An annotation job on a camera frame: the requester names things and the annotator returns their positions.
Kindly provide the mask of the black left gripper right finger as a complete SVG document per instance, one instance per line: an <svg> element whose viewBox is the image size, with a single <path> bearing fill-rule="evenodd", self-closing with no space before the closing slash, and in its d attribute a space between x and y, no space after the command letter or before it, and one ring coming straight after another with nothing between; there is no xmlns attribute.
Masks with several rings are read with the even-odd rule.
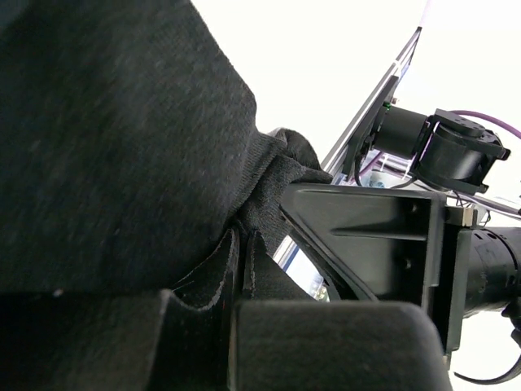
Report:
<svg viewBox="0 0 521 391"><path fill-rule="evenodd" d="M231 332L233 390L449 390L439 337L416 305L289 301L254 233Z"/></svg>

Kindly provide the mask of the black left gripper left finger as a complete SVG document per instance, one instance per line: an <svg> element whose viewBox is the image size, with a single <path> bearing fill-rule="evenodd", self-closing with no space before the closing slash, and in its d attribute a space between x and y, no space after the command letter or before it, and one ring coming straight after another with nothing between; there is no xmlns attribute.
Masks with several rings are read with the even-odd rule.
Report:
<svg viewBox="0 0 521 391"><path fill-rule="evenodd" d="M238 263L230 229L176 290L2 297L2 389L224 389Z"/></svg>

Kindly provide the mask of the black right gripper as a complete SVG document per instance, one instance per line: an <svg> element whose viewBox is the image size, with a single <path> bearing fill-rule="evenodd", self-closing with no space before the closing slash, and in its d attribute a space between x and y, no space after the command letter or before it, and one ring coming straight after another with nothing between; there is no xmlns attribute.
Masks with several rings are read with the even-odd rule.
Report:
<svg viewBox="0 0 521 391"><path fill-rule="evenodd" d="M432 302L446 356L463 319L520 297L520 229L478 226L440 193L292 184L280 209L332 301Z"/></svg>

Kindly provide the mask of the long black sock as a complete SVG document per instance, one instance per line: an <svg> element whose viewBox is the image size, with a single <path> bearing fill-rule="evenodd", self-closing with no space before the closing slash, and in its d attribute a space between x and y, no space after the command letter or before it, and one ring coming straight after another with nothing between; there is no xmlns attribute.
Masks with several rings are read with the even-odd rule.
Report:
<svg viewBox="0 0 521 391"><path fill-rule="evenodd" d="M1 4L1 289L193 298L248 241L268 261L292 183L329 183L189 1Z"/></svg>

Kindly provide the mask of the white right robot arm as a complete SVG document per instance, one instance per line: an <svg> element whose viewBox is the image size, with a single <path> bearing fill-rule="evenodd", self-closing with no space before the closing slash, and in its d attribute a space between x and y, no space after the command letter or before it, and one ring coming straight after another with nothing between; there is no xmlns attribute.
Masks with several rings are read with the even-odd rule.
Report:
<svg viewBox="0 0 521 391"><path fill-rule="evenodd" d="M486 191L484 177L509 157L490 130L454 113L424 116L382 107L363 130L383 152L410 158L427 191L293 185L282 215L292 238L338 300L406 301L435 323L444 351L460 345L462 320L511 307L520 322L520 230L479 226L446 192Z"/></svg>

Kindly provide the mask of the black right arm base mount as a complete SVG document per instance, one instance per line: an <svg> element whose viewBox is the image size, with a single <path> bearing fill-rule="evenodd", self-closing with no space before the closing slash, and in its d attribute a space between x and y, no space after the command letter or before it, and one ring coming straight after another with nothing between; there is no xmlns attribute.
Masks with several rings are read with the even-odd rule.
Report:
<svg viewBox="0 0 521 391"><path fill-rule="evenodd" d="M346 156L342 167L342 173L346 176L347 180L354 177L354 169L359 156L366 155L366 152L362 151L364 142L371 133L374 120L379 110L385 103L390 102L399 80L399 76L391 76L389 78L381 91L373 98L369 108L355 126L352 136L347 143Z"/></svg>

